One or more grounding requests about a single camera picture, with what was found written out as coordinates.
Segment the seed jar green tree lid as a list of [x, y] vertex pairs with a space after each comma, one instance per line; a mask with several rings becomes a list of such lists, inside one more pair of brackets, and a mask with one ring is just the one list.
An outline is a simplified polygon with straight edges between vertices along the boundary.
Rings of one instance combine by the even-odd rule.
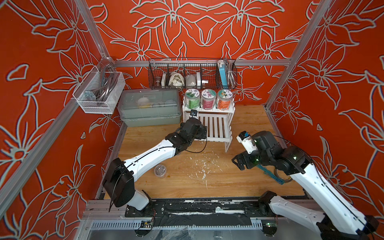
[[200, 106], [200, 91], [197, 89], [188, 89], [185, 92], [185, 101], [187, 108], [196, 110]]

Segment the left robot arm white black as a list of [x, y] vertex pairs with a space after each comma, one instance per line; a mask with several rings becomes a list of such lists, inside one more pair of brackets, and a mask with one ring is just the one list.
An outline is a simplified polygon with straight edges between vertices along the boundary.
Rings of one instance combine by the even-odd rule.
[[207, 127], [200, 120], [190, 118], [142, 154], [125, 161], [120, 158], [112, 160], [102, 181], [111, 198], [110, 207], [129, 205], [138, 211], [144, 210], [150, 204], [150, 197], [136, 190], [135, 182], [161, 162], [187, 151], [194, 140], [206, 140], [207, 132]]

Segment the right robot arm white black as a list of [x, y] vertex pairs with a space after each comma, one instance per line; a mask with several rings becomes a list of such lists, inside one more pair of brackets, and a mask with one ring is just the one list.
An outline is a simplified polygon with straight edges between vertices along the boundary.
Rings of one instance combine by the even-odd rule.
[[284, 216], [320, 235], [323, 240], [370, 240], [379, 221], [353, 207], [320, 173], [313, 159], [296, 146], [283, 148], [269, 131], [237, 136], [245, 151], [232, 162], [241, 170], [273, 166], [296, 181], [321, 207], [314, 211], [294, 204], [274, 192], [259, 198], [263, 215]]

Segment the seed jar pink flower lid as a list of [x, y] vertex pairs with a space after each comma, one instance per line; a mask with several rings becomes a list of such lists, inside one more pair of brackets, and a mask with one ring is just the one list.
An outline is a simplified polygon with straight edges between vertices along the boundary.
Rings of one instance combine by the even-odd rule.
[[215, 106], [217, 93], [211, 89], [205, 89], [201, 92], [201, 108], [211, 110]]

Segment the white slatted two-tier shelf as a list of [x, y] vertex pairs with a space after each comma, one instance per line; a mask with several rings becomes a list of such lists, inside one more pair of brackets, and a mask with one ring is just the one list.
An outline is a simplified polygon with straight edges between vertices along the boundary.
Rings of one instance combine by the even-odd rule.
[[231, 123], [235, 114], [235, 103], [231, 101], [228, 110], [222, 111], [215, 107], [211, 110], [197, 108], [197, 116], [191, 116], [191, 110], [188, 108], [186, 101], [183, 102], [183, 121], [189, 118], [198, 118], [201, 123], [207, 127], [207, 141], [225, 144], [225, 152], [229, 150], [232, 143], [232, 127]]

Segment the seed jar radish lid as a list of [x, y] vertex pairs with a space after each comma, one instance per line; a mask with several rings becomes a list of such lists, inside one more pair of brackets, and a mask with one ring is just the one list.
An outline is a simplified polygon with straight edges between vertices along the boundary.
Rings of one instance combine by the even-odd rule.
[[230, 90], [219, 90], [217, 93], [216, 108], [221, 111], [226, 111], [230, 108], [233, 99], [233, 93]]

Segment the small clear cup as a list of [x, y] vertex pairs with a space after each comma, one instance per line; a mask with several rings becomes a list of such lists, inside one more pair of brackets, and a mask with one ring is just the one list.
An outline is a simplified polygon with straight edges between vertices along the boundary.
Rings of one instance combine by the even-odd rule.
[[154, 168], [154, 174], [158, 178], [165, 178], [167, 175], [167, 168], [164, 165], [157, 165]]

